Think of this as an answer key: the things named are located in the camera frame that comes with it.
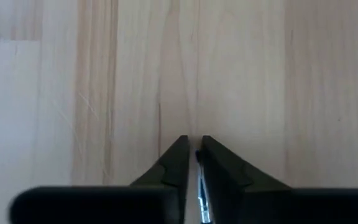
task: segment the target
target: black tool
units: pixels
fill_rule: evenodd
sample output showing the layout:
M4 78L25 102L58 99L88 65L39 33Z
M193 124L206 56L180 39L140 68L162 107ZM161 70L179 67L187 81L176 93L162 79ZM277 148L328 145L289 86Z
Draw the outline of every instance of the black tool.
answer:
M187 136L181 136L127 187L29 190L13 202L10 221L182 224L190 151ZM203 137L197 157L200 211L206 217L201 222L358 222L358 189L292 189L210 136Z

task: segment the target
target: wood grain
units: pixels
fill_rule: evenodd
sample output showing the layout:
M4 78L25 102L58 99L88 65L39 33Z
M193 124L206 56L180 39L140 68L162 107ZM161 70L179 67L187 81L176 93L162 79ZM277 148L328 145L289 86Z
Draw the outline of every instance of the wood grain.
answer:
M31 186L128 184L181 134L358 187L358 1L0 0L0 223Z

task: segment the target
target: wooden surface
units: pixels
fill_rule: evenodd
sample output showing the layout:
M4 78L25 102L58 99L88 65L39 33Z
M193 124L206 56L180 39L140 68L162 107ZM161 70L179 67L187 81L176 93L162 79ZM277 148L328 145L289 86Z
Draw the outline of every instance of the wooden surface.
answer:
M0 0L0 223L31 186L128 184L181 134L358 187L358 1Z

